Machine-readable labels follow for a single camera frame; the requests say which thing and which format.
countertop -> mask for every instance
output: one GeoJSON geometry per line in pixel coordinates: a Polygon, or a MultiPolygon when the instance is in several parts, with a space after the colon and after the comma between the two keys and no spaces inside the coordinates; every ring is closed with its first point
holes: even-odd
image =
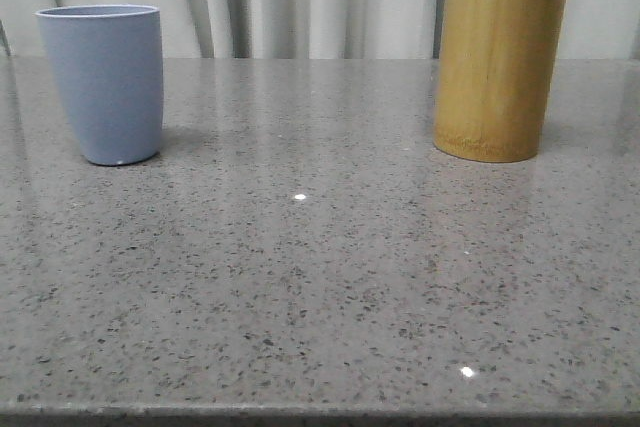
{"type": "Polygon", "coordinates": [[[436,76],[167,60],[109,168],[0,59],[0,424],[640,425],[640,62],[559,61],[514,164],[434,148],[436,76]]]}

gray speckled countertop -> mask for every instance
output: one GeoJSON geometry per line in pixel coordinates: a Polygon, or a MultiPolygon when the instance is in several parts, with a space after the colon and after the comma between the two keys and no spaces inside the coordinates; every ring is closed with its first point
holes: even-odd
{"type": "Polygon", "coordinates": [[[640,425],[640,63],[560,61],[503,165],[433,147],[436,69],[169,60],[105,168],[0,59],[0,424],[640,425]]]}

bamboo holder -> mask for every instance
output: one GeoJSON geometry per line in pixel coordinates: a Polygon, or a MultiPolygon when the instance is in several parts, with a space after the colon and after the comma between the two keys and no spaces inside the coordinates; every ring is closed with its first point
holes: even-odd
{"type": "Polygon", "coordinates": [[[434,143],[484,162],[538,152],[565,0],[445,0],[434,143]]]}

stone surface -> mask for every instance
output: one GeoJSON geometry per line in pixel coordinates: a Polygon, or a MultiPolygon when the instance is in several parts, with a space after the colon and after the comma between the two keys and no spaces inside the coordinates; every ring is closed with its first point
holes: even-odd
{"type": "Polygon", "coordinates": [[[169,60],[105,168],[0,59],[0,414],[637,421],[640,63],[559,62],[502,165],[433,147],[436,68],[169,60]]]}

cup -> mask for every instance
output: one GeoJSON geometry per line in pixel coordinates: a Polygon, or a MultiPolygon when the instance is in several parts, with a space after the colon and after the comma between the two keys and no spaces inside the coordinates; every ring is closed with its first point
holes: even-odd
{"type": "Polygon", "coordinates": [[[85,158],[124,165],[156,154],[163,113],[160,11],[86,5],[40,10],[36,16],[85,158]]]}
{"type": "Polygon", "coordinates": [[[538,152],[565,0],[445,0],[434,144],[484,162],[538,152]]]}

